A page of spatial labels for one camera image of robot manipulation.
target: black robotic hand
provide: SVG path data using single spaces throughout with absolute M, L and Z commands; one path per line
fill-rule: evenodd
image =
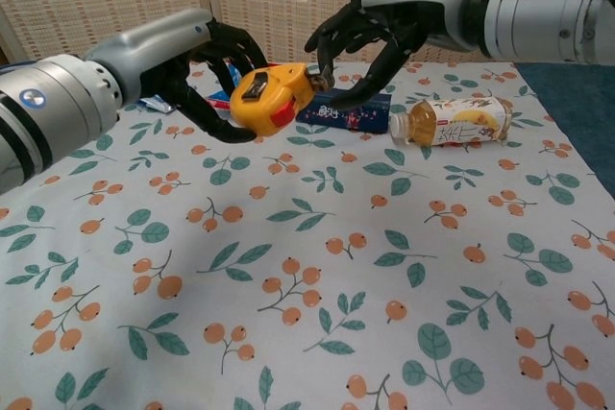
M 190 119 L 202 131 L 225 143 L 246 143 L 257 136 L 250 130 L 235 127 L 186 82 L 190 62 L 206 62 L 224 91 L 234 92 L 233 77 L 225 60 L 242 76 L 268 65 L 254 39 L 243 29 L 213 19 L 208 24 L 210 41 L 189 53 L 169 60 L 148 71 L 142 79 L 143 96 L 159 94 Z
M 379 40 L 386 45 L 367 74 L 351 89 L 332 98 L 335 109 L 352 109 L 366 103 L 393 79 L 427 40 L 425 25 L 418 20 L 420 5 L 388 4 L 363 8 L 361 0 L 351 0 L 324 21 L 307 40 L 307 53 L 317 51 L 321 72 L 333 69 L 333 60 L 342 52 L 353 54 Z

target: blue box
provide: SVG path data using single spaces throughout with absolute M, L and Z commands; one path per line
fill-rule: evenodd
M 312 102 L 297 114 L 297 122 L 322 125 L 356 132 L 386 133 L 391 95 L 378 93 L 359 108 L 335 110 L 329 104 L 333 96 L 345 90 L 333 88 L 317 92 Z

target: bottle label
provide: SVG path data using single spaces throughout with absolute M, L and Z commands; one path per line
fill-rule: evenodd
M 429 101 L 436 117 L 432 145 L 498 139 L 506 110 L 495 97 Z

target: toothpaste box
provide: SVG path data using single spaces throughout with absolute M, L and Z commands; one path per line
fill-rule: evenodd
M 274 62 L 270 62 L 269 66 L 276 66 Z M 227 63 L 227 67 L 231 72 L 233 78 L 233 84 L 235 87 L 239 85 L 241 81 L 241 73 L 232 65 Z M 220 90 L 207 96 L 205 100 L 210 103 L 216 109 L 231 110 L 231 95 L 227 95 L 226 91 Z
M 357 132 L 386 133 L 391 95 L 378 93 L 359 108 L 335 110 L 331 98 L 344 90 L 333 88 L 317 92 L 312 102 L 297 114 L 297 122 L 322 125 Z

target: bottle cap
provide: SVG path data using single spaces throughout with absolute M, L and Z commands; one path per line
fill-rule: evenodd
M 391 114 L 388 119 L 388 127 L 394 139 L 407 140 L 410 136 L 410 122 L 407 114 Z

